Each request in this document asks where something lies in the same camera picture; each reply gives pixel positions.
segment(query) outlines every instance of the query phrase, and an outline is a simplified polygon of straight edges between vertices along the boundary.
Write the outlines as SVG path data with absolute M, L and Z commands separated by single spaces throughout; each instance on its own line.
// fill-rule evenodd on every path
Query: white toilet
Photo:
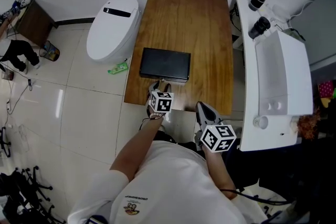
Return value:
M 89 31 L 86 49 L 94 61 L 123 62 L 133 53 L 140 25 L 137 0 L 109 0 Z

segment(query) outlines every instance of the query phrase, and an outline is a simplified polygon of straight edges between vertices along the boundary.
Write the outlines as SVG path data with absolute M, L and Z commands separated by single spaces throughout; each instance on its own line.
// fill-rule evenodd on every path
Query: cup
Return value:
M 271 27 L 269 20 L 265 17 L 260 17 L 253 25 L 252 29 L 248 32 L 251 39 L 262 35 L 266 30 Z
M 253 120 L 253 125 L 262 130 L 266 129 L 268 126 L 268 118 L 266 116 L 258 116 Z

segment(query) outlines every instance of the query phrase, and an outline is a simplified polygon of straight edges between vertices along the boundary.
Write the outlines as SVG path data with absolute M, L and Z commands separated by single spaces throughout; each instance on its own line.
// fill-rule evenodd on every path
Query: white t-shirt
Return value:
M 109 223 L 234 224 L 267 219 L 253 203 L 244 197 L 226 198 L 195 152 L 154 141 L 131 182 L 116 170 L 95 175 L 68 223 L 85 223 L 92 215 L 102 215 Z

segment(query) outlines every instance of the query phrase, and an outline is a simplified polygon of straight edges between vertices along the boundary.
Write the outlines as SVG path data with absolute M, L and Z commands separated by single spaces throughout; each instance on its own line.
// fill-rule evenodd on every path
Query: chair leg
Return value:
M 49 190 L 53 190 L 52 188 L 53 187 L 46 187 L 46 186 L 43 186 L 43 185 L 40 185 L 40 184 L 37 184 L 37 186 L 39 187 L 39 188 L 43 188 L 43 189 L 49 189 Z
M 38 166 L 34 166 L 33 167 L 33 180 L 36 182 L 36 170 L 38 170 L 39 168 L 38 168 Z
M 60 220 L 54 218 L 54 217 L 51 215 L 51 210 L 52 210 L 53 208 L 55 208 L 55 206 L 51 205 L 50 208 L 49 208 L 49 210 L 48 210 L 48 218 L 49 218 L 51 221 L 56 221 L 56 222 L 58 222 L 58 223 L 65 224 L 66 221 L 60 221 Z
M 51 207 L 49 208 L 49 210 L 47 211 L 41 204 L 40 204 L 40 209 L 39 212 L 41 213 L 42 216 L 44 216 L 46 218 L 46 220 L 51 223 L 51 224 L 56 224 L 51 218 L 50 218 L 50 211 L 51 211 Z
M 43 197 L 46 201 L 50 201 L 50 198 L 47 198 L 39 188 L 37 188 L 37 191 L 42 195 L 42 197 Z

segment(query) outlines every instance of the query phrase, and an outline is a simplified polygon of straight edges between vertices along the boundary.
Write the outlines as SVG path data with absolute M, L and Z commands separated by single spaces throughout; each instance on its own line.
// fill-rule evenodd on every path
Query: wooden cabinet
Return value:
M 22 18 L 14 25 L 14 29 L 17 34 L 42 47 L 53 26 L 58 27 L 40 5 L 32 0 Z

